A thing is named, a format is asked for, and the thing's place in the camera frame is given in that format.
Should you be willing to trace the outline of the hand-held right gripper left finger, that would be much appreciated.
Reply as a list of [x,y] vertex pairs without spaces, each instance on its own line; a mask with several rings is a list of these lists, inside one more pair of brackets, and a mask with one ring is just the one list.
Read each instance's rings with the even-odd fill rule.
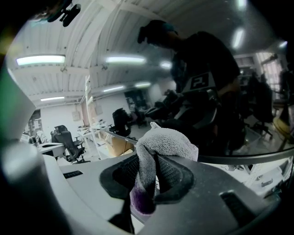
[[114,164],[117,164],[131,156],[108,158],[96,162],[81,164],[59,165],[62,173],[81,171],[82,174],[67,179],[67,182],[78,195],[78,197],[96,214],[105,220],[109,220],[114,215],[120,213],[124,201],[112,198],[100,184],[100,174],[102,171]]

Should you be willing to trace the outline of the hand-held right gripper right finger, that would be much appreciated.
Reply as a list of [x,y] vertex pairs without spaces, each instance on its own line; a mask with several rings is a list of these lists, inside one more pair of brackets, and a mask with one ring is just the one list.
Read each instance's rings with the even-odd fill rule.
[[160,194],[142,235],[268,235],[269,203],[224,171],[180,157],[155,158]]

